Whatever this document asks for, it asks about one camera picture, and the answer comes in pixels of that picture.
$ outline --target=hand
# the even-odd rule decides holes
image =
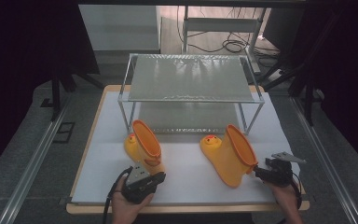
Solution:
[[[140,204],[130,203],[126,198],[121,194],[121,189],[124,185],[125,177],[121,177],[121,179],[117,183],[117,188],[113,194],[112,198],[112,215],[113,215],[113,224],[131,224],[138,213],[141,211],[143,207],[148,205],[152,199],[154,194],[149,194]]]
[[[272,193],[282,209],[288,224],[302,224],[302,218],[297,209],[296,192],[291,185],[284,188],[264,182],[272,190]]]

